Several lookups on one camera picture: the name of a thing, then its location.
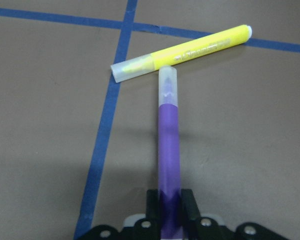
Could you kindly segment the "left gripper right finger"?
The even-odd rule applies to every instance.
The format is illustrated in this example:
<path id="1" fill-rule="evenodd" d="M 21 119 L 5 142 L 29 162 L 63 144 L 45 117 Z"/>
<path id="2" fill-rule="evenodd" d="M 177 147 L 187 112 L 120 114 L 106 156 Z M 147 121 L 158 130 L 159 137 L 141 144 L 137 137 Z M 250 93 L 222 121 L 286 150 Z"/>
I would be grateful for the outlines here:
<path id="1" fill-rule="evenodd" d="M 201 217 L 194 193 L 191 189 L 181 189 L 182 221 L 194 222 Z"/>

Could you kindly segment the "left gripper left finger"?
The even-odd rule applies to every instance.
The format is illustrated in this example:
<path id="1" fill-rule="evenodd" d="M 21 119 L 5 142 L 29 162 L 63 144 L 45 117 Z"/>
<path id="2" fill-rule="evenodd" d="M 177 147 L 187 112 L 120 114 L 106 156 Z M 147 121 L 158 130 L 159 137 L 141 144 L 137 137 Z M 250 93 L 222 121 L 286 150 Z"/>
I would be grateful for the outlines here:
<path id="1" fill-rule="evenodd" d="M 161 225 L 160 194 L 157 189 L 146 191 L 146 218 Z"/>

